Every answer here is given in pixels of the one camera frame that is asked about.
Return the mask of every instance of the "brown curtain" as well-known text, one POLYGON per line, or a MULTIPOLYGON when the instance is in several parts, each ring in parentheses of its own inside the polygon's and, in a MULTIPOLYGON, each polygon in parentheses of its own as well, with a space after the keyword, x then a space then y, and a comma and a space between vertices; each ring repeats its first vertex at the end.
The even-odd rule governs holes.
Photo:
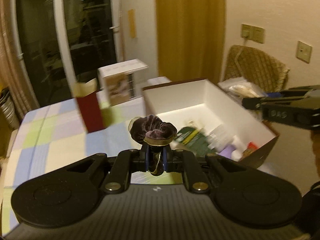
POLYGON ((8 86, 20 118, 38 107, 22 73, 11 30, 10 0, 0 0, 0 80, 8 86))
POLYGON ((156 0, 159 74, 219 81, 225 0, 156 0))

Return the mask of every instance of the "beige wall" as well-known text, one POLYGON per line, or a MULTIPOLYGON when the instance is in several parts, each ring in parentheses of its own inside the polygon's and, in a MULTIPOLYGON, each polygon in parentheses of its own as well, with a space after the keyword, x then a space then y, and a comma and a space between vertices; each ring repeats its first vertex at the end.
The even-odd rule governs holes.
POLYGON ((125 59, 138 58, 149 65, 147 78, 158 76, 155 0, 121 0, 123 10, 125 59), (135 9, 137 37, 129 32, 128 10, 135 9))
MULTIPOLYGON (((263 27, 265 44, 248 41, 290 67, 288 87, 320 84, 320 0, 226 0, 226 36, 223 69, 228 49, 243 44, 241 23, 263 27), (310 64, 295 58, 297 41, 313 46, 310 64)), ((267 159, 274 173, 293 182, 302 192, 319 178, 311 152, 309 132, 276 124, 279 141, 267 159)))

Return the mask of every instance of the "purple object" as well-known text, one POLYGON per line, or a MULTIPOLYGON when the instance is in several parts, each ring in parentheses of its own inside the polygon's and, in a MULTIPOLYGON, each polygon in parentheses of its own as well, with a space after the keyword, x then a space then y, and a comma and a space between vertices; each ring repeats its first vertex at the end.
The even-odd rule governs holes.
POLYGON ((231 159, 232 152, 236 150, 236 147, 234 147, 232 144, 228 144, 220 153, 219 155, 226 157, 228 159, 231 159))

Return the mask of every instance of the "table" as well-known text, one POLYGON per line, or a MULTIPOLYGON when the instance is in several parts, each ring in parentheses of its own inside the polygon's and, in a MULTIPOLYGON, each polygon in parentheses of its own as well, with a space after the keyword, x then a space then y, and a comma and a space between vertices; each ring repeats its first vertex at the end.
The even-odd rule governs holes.
MULTIPOLYGON (((70 99, 36 109, 26 114, 17 133, 7 165, 2 205, 2 233, 5 235, 17 224, 11 208, 11 195, 23 182, 103 152, 108 157, 122 150, 141 146, 128 132, 132 118, 145 116, 144 100, 137 98, 109 108, 102 92, 98 92, 100 108, 111 112, 113 123, 108 128, 87 133, 77 109, 76 100, 70 99)), ((154 177, 150 173, 132 174, 132 183, 181 183, 181 176, 164 173, 154 177)))

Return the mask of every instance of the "wall switch plate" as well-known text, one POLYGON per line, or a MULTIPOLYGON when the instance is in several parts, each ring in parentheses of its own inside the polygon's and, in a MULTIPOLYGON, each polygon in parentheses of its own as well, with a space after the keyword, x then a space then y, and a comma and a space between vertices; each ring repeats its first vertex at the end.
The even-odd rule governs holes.
POLYGON ((247 38, 248 40, 251 40, 253 35, 253 26, 242 24, 241 25, 241 37, 247 38))
POLYGON ((252 40, 259 43, 264 43, 264 28, 254 27, 252 40))
POLYGON ((298 41, 296 57, 306 63, 310 63, 312 47, 308 44, 298 41))

